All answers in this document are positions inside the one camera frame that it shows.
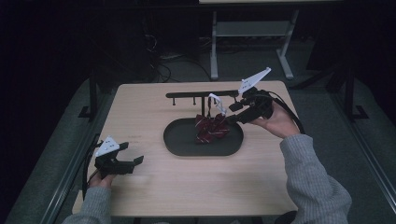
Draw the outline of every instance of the person's hand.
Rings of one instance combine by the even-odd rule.
[[[92,187],[103,187],[107,189],[111,189],[111,183],[116,175],[107,175],[102,179],[100,172],[96,172],[96,174],[90,180],[90,188]]]
[[[282,106],[273,102],[274,113],[269,119],[254,119],[251,124],[263,127],[268,132],[280,138],[285,138],[291,135],[300,133],[294,121],[290,118],[288,112]]]

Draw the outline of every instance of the gray sweater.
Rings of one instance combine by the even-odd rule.
[[[298,207],[292,223],[347,223],[352,200],[347,190],[327,175],[315,154],[312,138],[296,134],[285,138],[280,148],[285,157],[288,193]],[[110,194],[110,189],[88,189],[80,213],[64,223],[110,223]]]

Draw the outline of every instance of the wooden table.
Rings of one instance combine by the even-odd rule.
[[[241,124],[245,135],[242,146],[227,157],[179,157],[165,147],[163,131],[170,122],[201,113],[199,102],[193,105],[191,98],[182,98],[173,105],[166,93],[230,91],[239,85],[240,82],[197,82],[119,87],[100,139],[111,135],[118,143],[129,142],[129,148],[119,153],[119,161],[142,155],[145,159],[133,174],[119,175],[114,180],[112,216],[255,217],[296,209],[286,190],[281,139],[258,126]],[[260,82],[256,87],[276,92],[294,110],[282,82]],[[221,99],[224,106],[233,103],[232,97]],[[92,158],[89,174],[95,170],[93,163]],[[81,204],[78,196],[73,213],[79,211]]]

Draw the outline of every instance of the gray carpet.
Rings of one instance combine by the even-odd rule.
[[[315,74],[315,71],[304,69],[312,49],[311,42],[293,42],[290,45],[288,58],[294,80],[286,80],[274,51],[274,45],[251,48],[235,54],[219,55],[219,81],[240,80],[249,77],[269,66],[273,69],[266,80],[282,80],[287,86],[295,85]],[[202,54],[200,64],[210,71],[208,53]],[[195,63],[179,59],[165,63],[172,71],[172,78],[178,81],[208,81],[204,70]],[[343,114],[337,109],[332,96],[324,90],[328,79],[303,91],[290,91],[290,96],[308,135],[314,138],[319,159],[328,173],[337,179],[352,196],[349,223],[396,223],[396,216],[384,197],[380,187],[370,171],[369,163],[361,153],[359,144],[348,128]],[[383,165],[389,179],[396,183],[396,131],[381,109],[376,105],[370,91],[359,81],[356,84],[356,103],[362,105],[370,119],[358,120],[357,125],[366,141],[375,150],[374,153]],[[111,106],[114,94],[100,94],[100,110],[104,115]],[[39,223],[44,216],[51,195],[54,194],[61,176],[64,175],[76,147],[81,142],[91,142],[95,133],[99,133],[104,119],[94,121],[79,119],[78,113],[89,103],[88,83],[85,82],[76,92],[75,97],[66,109],[63,118],[43,152],[40,161],[23,189],[20,198],[10,213],[7,223]],[[84,134],[90,130],[91,135]],[[62,223],[71,214],[73,202],[80,188],[81,170],[74,187],[64,200],[63,207],[55,223]],[[251,223],[249,217],[201,217],[199,223]],[[113,223],[134,223],[132,217],[113,217]],[[274,223],[275,217],[262,217],[263,223]],[[142,218],[141,223],[167,221],[170,223],[193,223],[191,217],[153,217]]]

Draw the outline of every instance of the dark background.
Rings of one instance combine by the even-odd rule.
[[[147,1],[111,1],[113,6]],[[151,1],[177,4],[177,1]],[[194,4],[196,1],[182,1]],[[103,91],[150,82],[160,48],[197,57],[198,36],[210,36],[211,13],[84,10],[103,1],[0,0],[1,188],[0,222],[7,217],[64,109],[92,71]],[[336,9],[304,9],[293,39],[317,40],[308,68],[346,60],[396,123],[395,6],[391,1],[348,1]],[[260,17],[260,12],[248,13]],[[244,18],[236,11],[224,18]]]

